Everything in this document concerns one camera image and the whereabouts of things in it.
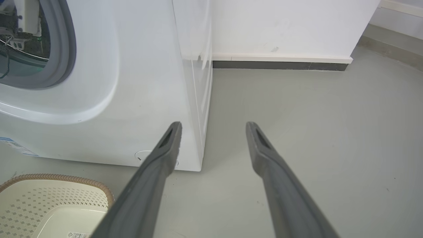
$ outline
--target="dark baseboard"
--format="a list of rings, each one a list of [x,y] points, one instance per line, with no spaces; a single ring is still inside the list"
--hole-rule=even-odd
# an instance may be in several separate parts
[[[345,71],[348,64],[270,62],[270,61],[213,61],[214,69],[294,69]]]
[[[423,71],[423,56],[401,49],[397,46],[375,40],[366,36],[361,36],[357,46],[367,48],[379,55],[397,60],[411,67]]]

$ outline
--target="washing machine door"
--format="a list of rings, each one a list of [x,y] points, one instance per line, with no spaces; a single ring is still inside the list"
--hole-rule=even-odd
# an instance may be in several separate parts
[[[16,6],[2,12],[0,5],[0,113],[69,125],[102,112],[119,66],[110,2],[3,1]],[[27,18],[38,22],[37,32],[27,29]]]

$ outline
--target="wire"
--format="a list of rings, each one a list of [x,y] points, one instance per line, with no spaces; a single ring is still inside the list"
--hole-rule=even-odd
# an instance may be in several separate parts
[[[6,77],[7,76],[7,74],[9,73],[9,69],[10,69],[10,58],[9,58],[9,50],[8,50],[8,48],[7,48],[7,43],[9,43],[9,41],[10,40],[12,40],[12,36],[9,38],[9,40],[8,41],[6,41],[6,43],[5,43],[5,48],[4,48],[4,51],[5,51],[5,53],[6,53],[6,56],[7,56],[7,70],[6,70],[6,73],[4,73],[1,77],[0,77],[0,79],[2,79],[2,78],[4,78],[4,77]]]
[[[7,56],[7,71],[6,73],[3,74],[3,76],[0,77],[0,79],[4,78],[7,76],[7,74],[9,73],[9,69],[10,69],[10,59],[9,59],[9,52],[6,50],[6,56]]]

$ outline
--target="laundry basket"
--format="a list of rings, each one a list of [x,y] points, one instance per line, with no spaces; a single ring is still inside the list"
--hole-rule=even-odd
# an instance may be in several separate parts
[[[98,181],[26,174],[0,185],[0,237],[85,238],[113,204]]]

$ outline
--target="white panel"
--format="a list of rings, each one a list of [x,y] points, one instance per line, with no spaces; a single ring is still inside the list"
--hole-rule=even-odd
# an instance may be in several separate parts
[[[348,58],[380,0],[214,0],[213,51]]]

